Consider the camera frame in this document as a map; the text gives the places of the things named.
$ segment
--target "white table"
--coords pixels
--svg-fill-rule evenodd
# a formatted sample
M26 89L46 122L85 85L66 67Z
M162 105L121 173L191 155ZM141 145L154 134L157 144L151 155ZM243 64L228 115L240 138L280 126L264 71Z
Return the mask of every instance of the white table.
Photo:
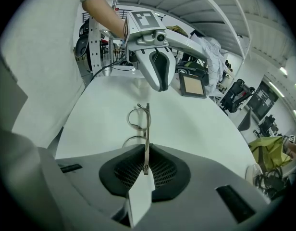
M98 154L122 147L137 134L126 121L137 103L150 103L150 142L213 159L241 177L255 163L242 135L210 99L137 88L132 76L95 78L74 106L56 158Z

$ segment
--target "black mesh grille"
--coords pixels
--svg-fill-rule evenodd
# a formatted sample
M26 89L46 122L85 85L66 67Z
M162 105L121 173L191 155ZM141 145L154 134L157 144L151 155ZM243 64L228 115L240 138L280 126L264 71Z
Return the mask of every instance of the black mesh grille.
M134 185L140 171L144 166L144 153L143 150L127 157L123 161L120 161L115 169L114 173L116 177L129 189Z
M156 189L170 182L177 173L175 164L154 150L150 150L149 163Z

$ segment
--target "black slot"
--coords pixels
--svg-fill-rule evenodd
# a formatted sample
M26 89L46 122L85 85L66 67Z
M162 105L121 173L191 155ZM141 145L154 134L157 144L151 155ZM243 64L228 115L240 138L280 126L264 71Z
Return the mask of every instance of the black slot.
M82 168L81 165L79 165L79 164L73 164L73 165L69 165L69 166L66 166L66 167L61 167L61 171L63 173L68 173L70 171L75 171L75 170L80 169L80 168Z
M216 189L220 197L238 223L245 221L255 214L255 211L229 185Z

